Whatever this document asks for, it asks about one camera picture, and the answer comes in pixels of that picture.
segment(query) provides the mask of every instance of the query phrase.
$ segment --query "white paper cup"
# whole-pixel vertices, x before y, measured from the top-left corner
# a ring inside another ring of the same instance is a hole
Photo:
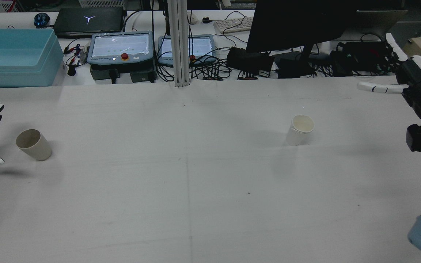
[[[314,129],[314,121],[307,115],[296,115],[292,119],[286,141],[289,145],[299,145]]]
[[[25,130],[15,140],[17,147],[36,160],[46,160],[52,154],[52,148],[38,130]]]

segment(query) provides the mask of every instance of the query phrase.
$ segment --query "touchscreen display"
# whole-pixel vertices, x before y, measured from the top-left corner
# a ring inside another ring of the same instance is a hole
[[[99,35],[95,37],[92,58],[118,56],[122,53],[149,54],[149,35]]]
[[[209,37],[195,37],[193,40],[188,40],[188,50],[191,54],[191,47],[193,54],[196,58],[203,56],[205,54],[212,56],[212,45],[211,39]],[[162,58],[171,58],[172,57],[172,40],[170,38],[165,38],[163,41],[162,49],[160,50]]]

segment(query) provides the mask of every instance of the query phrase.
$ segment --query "light blue plastic bin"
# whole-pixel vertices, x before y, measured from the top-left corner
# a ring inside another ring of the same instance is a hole
[[[0,29],[0,88],[52,85],[62,61],[52,29]]]

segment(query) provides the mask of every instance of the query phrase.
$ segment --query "laptop logo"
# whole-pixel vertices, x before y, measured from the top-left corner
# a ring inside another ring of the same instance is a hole
[[[90,19],[91,18],[94,18],[95,17],[95,15],[94,16],[92,16],[92,17],[86,17],[86,16],[84,16],[85,18],[87,18],[87,25],[89,24],[89,22],[90,22]]]

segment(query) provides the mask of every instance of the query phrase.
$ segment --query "aluminum profile pillar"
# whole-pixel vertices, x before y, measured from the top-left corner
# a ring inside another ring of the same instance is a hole
[[[175,87],[184,87],[189,85],[190,81],[186,0],[168,0],[168,16],[170,18]]]

